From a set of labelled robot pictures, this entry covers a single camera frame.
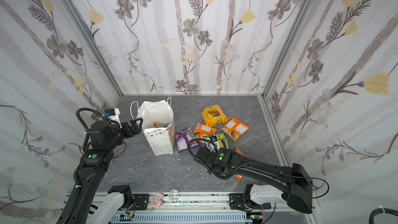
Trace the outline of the white cartoon paper bag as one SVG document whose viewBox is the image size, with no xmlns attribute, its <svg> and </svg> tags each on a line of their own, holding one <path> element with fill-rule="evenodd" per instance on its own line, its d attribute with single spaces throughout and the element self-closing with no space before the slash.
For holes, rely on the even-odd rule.
<svg viewBox="0 0 398 224">
<path fill-rule="evenodd" d="M 132 118 L 143 118 L 142 132 L 155 156 L 174 152 L 175 121 L 172 109 L 172 98 L 157 102 L 137 101 L 130 104 Z"/>
</svg>

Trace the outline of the purple snack pack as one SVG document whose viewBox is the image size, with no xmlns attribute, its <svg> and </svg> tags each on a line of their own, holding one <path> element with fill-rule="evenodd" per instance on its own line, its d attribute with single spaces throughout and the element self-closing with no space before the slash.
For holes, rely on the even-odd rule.
<svg viewBox="0 0 398 224">
<path fill-rule="evenodd" d="M 179 152 L 186 151 L 188 150 L 188 147 L 190 147 L 191 149 L 199 148 L 200 143 L 198 141 L 194 141 L 189 145 L 189 142 L 195 138 L 196 136 L 194 134 L 192 127 L 189 127 L 187 129 L 182 130 L 181 132 L 176 133 L 175 139 L 178 151 Z"/>
</svg>

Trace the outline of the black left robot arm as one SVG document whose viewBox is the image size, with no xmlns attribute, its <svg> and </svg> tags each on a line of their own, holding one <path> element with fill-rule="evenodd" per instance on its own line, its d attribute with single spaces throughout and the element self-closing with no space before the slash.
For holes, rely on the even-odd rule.
<svg viewBox="0 0 398 224">
<path fill-rule="evenodd" d="M 58 224 L 84 224 L 89 215 L 92 201 L 98 186 L 107 172 L 114 156 L 114 149 L 122 145 L 125 139 L 140 134 L 143 119 L 137 118 L 130 122 L 119 122 L 117 108 L 108 109 L 101 114 L 90 108 L 80 108 L 76 117 L 85 129 L 83 155 L 74 170 L 74 188 L 60 215 Z M 99 117 L 88 127 L 80 113 L 92 112 Z"/>
</svg>

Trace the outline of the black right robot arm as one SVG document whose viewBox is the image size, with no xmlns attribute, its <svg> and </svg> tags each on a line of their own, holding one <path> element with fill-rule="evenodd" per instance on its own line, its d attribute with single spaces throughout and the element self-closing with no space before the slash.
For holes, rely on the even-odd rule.
<svg viewBox="0 0 398 224">
<path fill-rule="evenodd" d="M 277 166 L 245 157 L 225 142 L 218 148 L 216 143 L 206 139 L 192 139 L 187 144 L 194 161 L 203 165 L 208 174 L 221 180 L 242 175 L 262 181 L 275 188 L 274 197 L 264 196 L 265 203 L 286 203 L 291 209 L 304 214 L 313 212 L 314 180 L 304 167 L 293 163 L 291 167 Z"/>
</svg>

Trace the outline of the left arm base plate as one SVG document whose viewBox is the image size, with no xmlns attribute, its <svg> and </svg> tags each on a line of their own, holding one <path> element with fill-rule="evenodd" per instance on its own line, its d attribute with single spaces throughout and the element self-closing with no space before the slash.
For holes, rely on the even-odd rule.
<svg viewBox="0 0 398 224">
<path fill-rule="evenodd" d="M 146 211 L 149 203 L 149 194 L 133 194 L 132 204 L 127 211 Z"/>
</svg>

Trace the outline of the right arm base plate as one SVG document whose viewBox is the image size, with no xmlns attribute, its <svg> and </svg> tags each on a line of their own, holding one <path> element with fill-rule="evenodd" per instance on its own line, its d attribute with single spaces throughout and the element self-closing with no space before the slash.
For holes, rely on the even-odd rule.
<svg viewBox="0 0 398 224">
<path fill-rule="evenodd" d="M 263 209 L 272 208 L 270 203 L 264 203 L 262 205 L 255 203 L 250 199 L 250 194 L 246 193 L 229 194 L 229 206 L 231 209 L 245 212 L 260 211 Z"/>
</svg>

